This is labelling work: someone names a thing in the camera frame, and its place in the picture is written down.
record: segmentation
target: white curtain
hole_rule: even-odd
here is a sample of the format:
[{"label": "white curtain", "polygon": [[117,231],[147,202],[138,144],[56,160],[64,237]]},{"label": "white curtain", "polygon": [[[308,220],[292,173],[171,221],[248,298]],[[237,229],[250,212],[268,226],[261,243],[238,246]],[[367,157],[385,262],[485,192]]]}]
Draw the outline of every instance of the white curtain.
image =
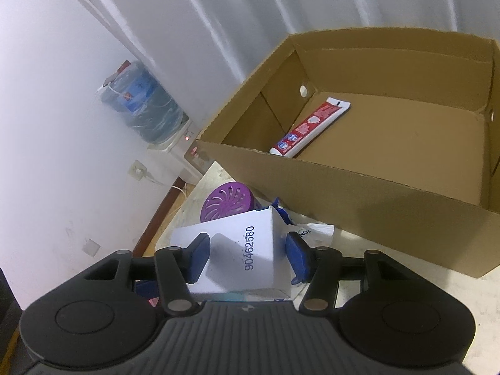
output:
[{"label": "white curtain", "polygon": [[199,126],[289,33],[416,26],[500,40],[500,0],[91,0]]}]

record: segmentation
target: purple lid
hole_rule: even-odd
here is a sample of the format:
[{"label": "purple lid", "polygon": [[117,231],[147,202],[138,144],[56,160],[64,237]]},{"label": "purple lid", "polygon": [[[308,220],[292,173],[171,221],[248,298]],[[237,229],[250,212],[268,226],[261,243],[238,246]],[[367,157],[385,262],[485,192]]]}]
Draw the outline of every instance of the purple lid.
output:
[{"label": "purple lid", "polygon": [[258,202],[252,192],[243,183],[228,182],[215,189],[207,197],[199,215],[199,220],[217,220],[228,215],[255,210]]}]

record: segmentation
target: table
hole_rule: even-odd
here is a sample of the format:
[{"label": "table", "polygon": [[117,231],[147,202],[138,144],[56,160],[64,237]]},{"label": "table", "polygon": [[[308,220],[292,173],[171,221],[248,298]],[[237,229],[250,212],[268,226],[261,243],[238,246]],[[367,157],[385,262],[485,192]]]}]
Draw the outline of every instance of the table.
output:
[{"label": "table", "polygon": [[[199,213],[208,195],[223,183],[234,179],[215,162],[182,204],[176,216],[159,238],[156,249],[169,245],[172,231],[177,227],[199,223]],[[291,212],[298,223],[314,220]],[[349,232],[336,229],[332,247],[346,257],[362,257],[366,249],[379,249],[425,279],[460,300],[476,320],[476,336],[464,360],[464,365],[477,375],[497,375],[500,371],[500,267],[484,277],[471,278],[410,255],[371,242]],[[337,306],[358,293],[359,285],[341,282]]]}]

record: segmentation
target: printed number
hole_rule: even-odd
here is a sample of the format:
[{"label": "printed number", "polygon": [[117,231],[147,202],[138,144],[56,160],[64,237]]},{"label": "printed number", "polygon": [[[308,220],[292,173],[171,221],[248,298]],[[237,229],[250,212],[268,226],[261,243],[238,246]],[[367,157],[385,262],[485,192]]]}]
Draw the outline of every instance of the printed number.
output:
[{"label": "printed number", "polygon": [[249,226],[245,229],[245,253],[243,257],[245,258],[245,270],[253,269],[253,231],[254,226]]}]

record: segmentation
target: wall switch plate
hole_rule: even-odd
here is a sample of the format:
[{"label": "wall switch plate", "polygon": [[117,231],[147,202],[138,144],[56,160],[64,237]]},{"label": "wall switch plate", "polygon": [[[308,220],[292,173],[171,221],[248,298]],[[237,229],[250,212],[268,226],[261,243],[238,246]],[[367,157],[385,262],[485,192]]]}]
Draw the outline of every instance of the wall switch plate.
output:
[{"label": "wall switch plate", "polygon": [[90,238],[87,238],[85,240],[85,245],[83,246],[82,251],[87,255],[90,255],[91,257],[95,257],[97,251],[99,251],[100,248],[101,246],[98,243],[92,241]]},{"label": "wall switch plate", "polygon": [[132,176],[135,180],[141,180],[146,176],[148,172],[148,168],[140,163],[137,159],[133,162],[130,169],[128,170],[128,174]]}]

